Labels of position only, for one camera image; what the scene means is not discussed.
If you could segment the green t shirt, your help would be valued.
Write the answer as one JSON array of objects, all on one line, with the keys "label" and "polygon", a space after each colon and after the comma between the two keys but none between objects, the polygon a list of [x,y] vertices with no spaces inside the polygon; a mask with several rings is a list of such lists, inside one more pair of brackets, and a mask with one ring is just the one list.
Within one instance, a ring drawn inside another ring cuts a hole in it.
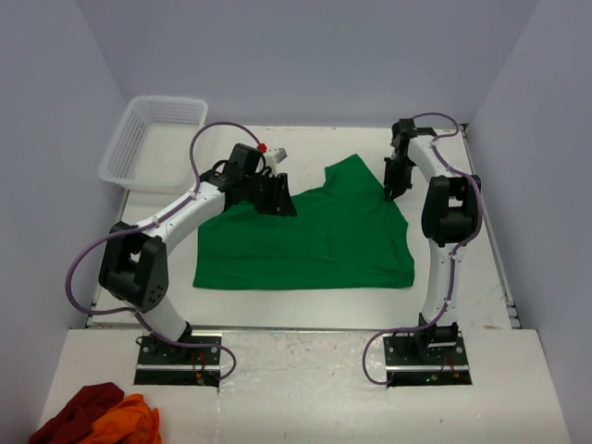
[{"label": "green t shirt", "polygon": [[322,186],[292,199],[298,214],[240,203],[201,225],[193,286],[210,290],[407,289],[408,223],[363,159],[326,167]]}]

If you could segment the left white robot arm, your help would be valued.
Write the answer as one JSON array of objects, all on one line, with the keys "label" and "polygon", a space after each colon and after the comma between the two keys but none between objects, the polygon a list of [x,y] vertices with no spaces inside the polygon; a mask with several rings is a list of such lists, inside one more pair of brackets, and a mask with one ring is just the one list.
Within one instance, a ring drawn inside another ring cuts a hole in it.
[{"label": "left white robot arm", "polygon": [[189,323],[167,296],[168,256],[202,224],[242,202],[263,215],[296,216],[288,176],[278,172],[287,156],[283,148],[263,153],[238,143],[229,159],[216,162],[169,206],[137,225],[112,227],[99,284],[135,311],[171,363],[191,356],[192,341]]}]

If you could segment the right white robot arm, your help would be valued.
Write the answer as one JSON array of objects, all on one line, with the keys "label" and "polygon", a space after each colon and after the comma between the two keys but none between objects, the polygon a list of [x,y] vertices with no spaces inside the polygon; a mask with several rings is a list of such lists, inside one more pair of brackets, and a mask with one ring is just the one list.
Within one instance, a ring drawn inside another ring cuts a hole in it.
[{"label": "right white robot arm", "polygon": [[482,226],[481,182],[438,151],[437,142],[446,138],[444,134],[417,126],[413,117],[397,121],[391,130],[393,153],[385,159],[385,199],[393,201],[413,187],[415,168],[425,178],[421,228],[429,244],[430,267],[418,326],[392,335],[388,358],[393,365],[434,365],[459,347],[458,274],[466,245]]}]

